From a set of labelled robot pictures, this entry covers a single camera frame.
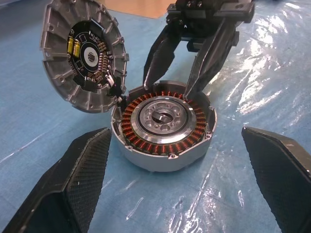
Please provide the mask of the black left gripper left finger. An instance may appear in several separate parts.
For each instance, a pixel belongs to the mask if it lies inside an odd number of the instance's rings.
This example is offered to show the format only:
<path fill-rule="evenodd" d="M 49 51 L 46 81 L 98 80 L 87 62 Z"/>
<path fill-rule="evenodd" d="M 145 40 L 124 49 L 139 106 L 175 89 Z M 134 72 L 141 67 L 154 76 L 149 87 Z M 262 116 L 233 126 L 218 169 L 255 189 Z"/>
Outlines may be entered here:
<path fill-rule="evenodd" d="M 72 141 L 39 179 L 5 233 L 86 233 L 101 194 L 112 132 L 102 128 Z"/>

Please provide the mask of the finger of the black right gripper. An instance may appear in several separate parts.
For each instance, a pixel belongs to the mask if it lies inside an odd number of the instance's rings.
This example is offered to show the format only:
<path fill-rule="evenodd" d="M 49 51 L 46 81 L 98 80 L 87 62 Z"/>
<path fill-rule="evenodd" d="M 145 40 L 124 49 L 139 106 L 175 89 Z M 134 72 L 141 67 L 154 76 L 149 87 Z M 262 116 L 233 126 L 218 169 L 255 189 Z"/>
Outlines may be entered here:
<path fill-rule="evenodd" d="M 143 86 L 152 86 L 169 69 L 175 55 L 174 51 L 181 41 L 184 24 L 169 22 L 150 48 L 143 72 Z"/>
<path fill-rule="evenodd" d="M 206 38 L 195 57 L 184 92 L 185 97 L 193 97 L 203 91 L 206 85 L 222 69 L 233 46 L 239 41 L 236 23 L 222 20 L 217 31 Z"/>

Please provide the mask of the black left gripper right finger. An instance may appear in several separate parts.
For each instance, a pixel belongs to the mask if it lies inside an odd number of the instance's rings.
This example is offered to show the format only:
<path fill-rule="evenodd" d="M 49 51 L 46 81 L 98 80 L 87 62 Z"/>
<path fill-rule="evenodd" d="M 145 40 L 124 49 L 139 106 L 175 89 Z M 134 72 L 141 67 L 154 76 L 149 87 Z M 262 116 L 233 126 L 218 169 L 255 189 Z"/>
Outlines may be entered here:
<path fill-rule="evenodd" d="M 252 127 L 242 137 L 259 189 L 284 233 L 311 231 L 311 155 L 294 139 Z"/>

